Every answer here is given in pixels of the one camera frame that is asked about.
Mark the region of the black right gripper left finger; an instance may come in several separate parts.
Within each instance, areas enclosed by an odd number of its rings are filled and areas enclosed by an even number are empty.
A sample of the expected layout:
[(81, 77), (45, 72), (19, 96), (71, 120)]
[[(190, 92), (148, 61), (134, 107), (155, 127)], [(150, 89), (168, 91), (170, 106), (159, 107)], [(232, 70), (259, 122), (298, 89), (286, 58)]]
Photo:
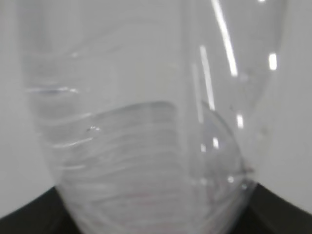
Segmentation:
[(0, 219), (2, 234), (79, 234), (55, 188)]

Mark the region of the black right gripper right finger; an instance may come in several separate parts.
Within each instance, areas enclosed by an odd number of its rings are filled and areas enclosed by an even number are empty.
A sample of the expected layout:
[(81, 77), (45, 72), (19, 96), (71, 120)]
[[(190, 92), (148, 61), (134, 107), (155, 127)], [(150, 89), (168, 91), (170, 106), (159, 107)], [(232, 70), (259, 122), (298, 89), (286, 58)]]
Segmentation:
[(311, 234), (312, 215), (258, 184), (240, 220), (241, 234)]

